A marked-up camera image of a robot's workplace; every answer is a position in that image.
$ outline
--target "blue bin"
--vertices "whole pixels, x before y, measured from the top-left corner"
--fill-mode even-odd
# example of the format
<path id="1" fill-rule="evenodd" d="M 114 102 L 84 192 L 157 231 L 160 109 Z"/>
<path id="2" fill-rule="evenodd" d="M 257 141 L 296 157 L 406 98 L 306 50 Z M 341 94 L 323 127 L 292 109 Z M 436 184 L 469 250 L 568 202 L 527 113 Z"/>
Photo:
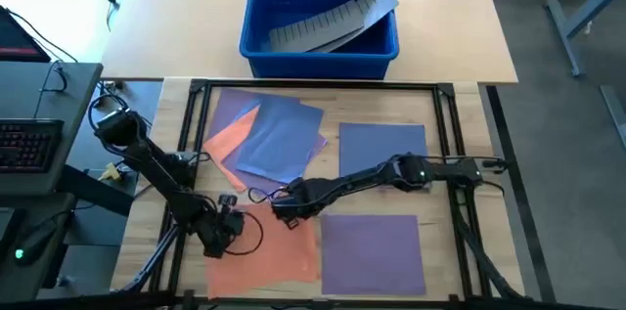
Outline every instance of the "blue bin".
<path id="1" fill-rule="evenodd" d="M 269 31 L 328 11 L 349 0 L 247 0 L 240 52 L 255 77 L 383 79 L 399 53 L 391 12 L 331 53 L 271 52 Z"/>

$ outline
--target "purple paper sheet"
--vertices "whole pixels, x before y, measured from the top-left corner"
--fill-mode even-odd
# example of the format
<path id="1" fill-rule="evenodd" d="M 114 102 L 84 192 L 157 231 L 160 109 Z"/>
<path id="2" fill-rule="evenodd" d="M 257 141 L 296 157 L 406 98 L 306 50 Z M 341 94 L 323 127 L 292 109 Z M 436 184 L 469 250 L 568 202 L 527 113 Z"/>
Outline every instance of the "purple paper sheet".
<path id="1" fill-rule="evenodd" d="M 424 295 L 417 216 L 322 215 L 322 294 Z"/>
<path id="2" fill-rule="evenodd" d="M 318 134 L 317 142 L 315 146 L 309 153 L 308 160 L 310 161 L 315 157 L 326 145 L 327 140 Z M 234 149 L 229 155 L 222 160 L 222 164 L 229 171 L 233 172 L 248 188 L 256 188 L 264 192 L 265 194 L 270 194 L 284 186 L 284 183 L 277 182 L 275 180 L 267 179 L 265 177 L 261 177 L 256 174 L 243 172 L 242 170 L 237 169 L 237 161 L 239 160 L 239 155 L 242 150 L 242 145 L 239 145 L 236 149 Z"/>
<path id="3" fill-rule="evenodd" d="M 265 97 L 280 98 L 295 103 L 300 102 L 300 99 L 289 96 L 257 94 L 237 89 L 222 88 L 219 100 L 217 101 L 217 107 L 215 108 L 211 124 L 208 128 L 208 139 L 252 110 L 256 104 L 260 103 L 260 99 Z"/>
<path id="4" fill-rule="evenodd" d="M 372 168 L 393 155 L 427 155 L 423 125 L 339 124 L 339 175 Z"/>
<path id="5" fill-rule="evenodd" d="M 228 125 L 254 109 L 261 102 L 261 99 L 279 98 L 283 101 L 298 104 L 300 99 L 281 95 L 258 94 L 237 89 L 223 88 L 217 101 L 217 107 L 213 113 L 213 118 L 209 125 L 208 138 L 212 138 L 220 131 L 224 130 Z M 321 149 L 326 145 L 327 140 L 320 134 L 311 150 L 309 160 L 313 159 Z M 230 170 L 237 178 L 239 178 L 247 187 L 254 187 L 265 193 L 271 193 L 278 189 L 283 183 L 273 181 L 255 174 L 238 170 L 237 159 L 242 146 L 237 147 L 230 155 L 228 155 L 222 164 Z"/>
<path id="6" fill-rule="evenodd" d="M 237 168 L 282 183 L 304 174 L 324 112 L 280 98 L 263 98 Z"/>

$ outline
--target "orange paper sheet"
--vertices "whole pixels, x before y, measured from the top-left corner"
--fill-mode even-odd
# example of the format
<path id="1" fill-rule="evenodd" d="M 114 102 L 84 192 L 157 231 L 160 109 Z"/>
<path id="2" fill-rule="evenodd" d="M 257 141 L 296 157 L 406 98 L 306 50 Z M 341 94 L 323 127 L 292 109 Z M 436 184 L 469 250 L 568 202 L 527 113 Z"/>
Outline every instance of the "orange paper sheet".
<path id="1" fill-rule="evenodd" d="M 228 168 L 224 167 L 222 160 L 247 138 L 247 134 L 249 134 L 256 119 L 258 109 L 259 106 L 249 111 L 203 145 L 204 149 L 211 155 L 213 163 L 224 173 L 228 181 L 233 185 L 233 188 L 238 192 L 243 192 L 246 189 L 246 185 Z"/>
<path id="2" fill-rule="evenodd" d="M 319 256 L 312 220 L 299 221 L 300 224 L 290 230 L 276 218 L 269 203 L 240 207 L 258 218 L 263 226 L 263 242 L 249 255 L 225 254 L 221 259 L 205 259 L 209 298 L 237 295 L 279 282 L 319 280 Z M 244 232 L 228 250 L 253 249 L 259 238 L 258 225 L 246 216 Z"/>

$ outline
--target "wooden table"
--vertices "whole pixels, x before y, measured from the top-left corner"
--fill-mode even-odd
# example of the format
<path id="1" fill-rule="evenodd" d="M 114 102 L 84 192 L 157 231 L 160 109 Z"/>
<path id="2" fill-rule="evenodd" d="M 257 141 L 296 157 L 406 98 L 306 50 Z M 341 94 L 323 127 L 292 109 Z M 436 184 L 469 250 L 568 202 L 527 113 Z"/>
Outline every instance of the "wooden table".
<path id="1" fill-rule="evenodd" d="M 385 81 L 515 83 L 493 0 L 399 0 L 400 55 Z M 246 0 L 124 0 L 104 78 L 250 78 L 239 40 Z"/>
<path id="2" fill-rule="evenodd" d="M 183 120 L 190 79 L 165 79 L 152 139 L 166 151 L 175 151 Z M 329 143 L 307 167 L 305 177 L 335 178 L 338 174 L 338 124 L 340 122 L 421 123 L 425 125 L 426 143 L 430 155 L 440 155 L 432 98 L 429 93 L 404 90 L 336 90 L 336 89 L 247 89 L 258 92 L 296 96 L 303 104 L 325 111 L 320 133 Z M 456 83 L 457 105 L 468 155 L 492 155 L 477 84 Z M 219 89 L 213 89 L 209 108 L 209 122 L 219 98 Z M 194 145 L 198 120 L 192 121 L 188 150 Z M 197 190 L 216 197 L 232 191 L 228 181 L 213 162 L 204 162 L 199 169 Z M 140 196 L 133 203 L 123 244 L 112 279 L 112 288 L 121 288 L 130 280 L 157 244 L 164 199 L 154 190 Z M 505 201 L 499 191 L 484 186 L 476 190 L 476 205 L 480 230 L 487 254 L 511 283 L 523 292 L 514 242 L 509 228 Z M 436 299 L 446 300 L 451 293 L 462 294 L 457 252 L 453 238 L 447 191 L 442 183 L 435 183 L 428 194 L 405 194 L 393 189 L 378 188 L 338 200 L 325 213 L 334 214 L 417 214 L 425 270 L 425 296 L 376 297 L 359 299 Z M 166 284 L 171 264 L 171 250 L 166 256 L 162 284 Z M 479 293 L 475 269 L 470 266 L 474 292 Z M 196 236 L 187 238 L 185 256 L 181 265 L 178 291 L 193 289 L 197 296 L 206 295 L 202 246 Z M 268 288 L 256 288 L 241 297 L 311 298 L 321 296 L 321 283 L 283 283 Z"/>

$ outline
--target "table leg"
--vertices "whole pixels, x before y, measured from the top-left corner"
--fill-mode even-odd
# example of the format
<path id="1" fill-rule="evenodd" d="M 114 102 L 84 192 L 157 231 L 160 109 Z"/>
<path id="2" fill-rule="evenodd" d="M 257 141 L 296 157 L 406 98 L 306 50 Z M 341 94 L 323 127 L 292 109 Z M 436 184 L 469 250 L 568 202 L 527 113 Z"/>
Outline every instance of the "table leg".
<path id="1" fill-rule="evenodd" d="M 626 149 L 626 112 L 624 112 L 624 108 L 617 99 L 617 96 L 615 95 L 615 90 L 612 86 L 602 85 L 600 87 L 600 91 L 603 93 L 606 107 L 610 112 L 610 116 L 613 118 L 613 122 L 615 123 L 615 127 L 617 128 L 617 133 L 619 134 L 619 137 L 622 140 L 622 144 Z"/>
<path id="2" fill-rule="evenodd" d="M 571 39 L 583 29 L 588 22 L 595 18 L 612 0 L 587 0 L 569 19 L 565 17 L 559 0 L 547 0 L 546 4 L 553 22 L 559 32 L 560 41 L 565 47 L 567 56 L 572 66 L 572 76 L 579 76 L 584 73 L 577 60 L 576 53 L 571 45 Z"/>

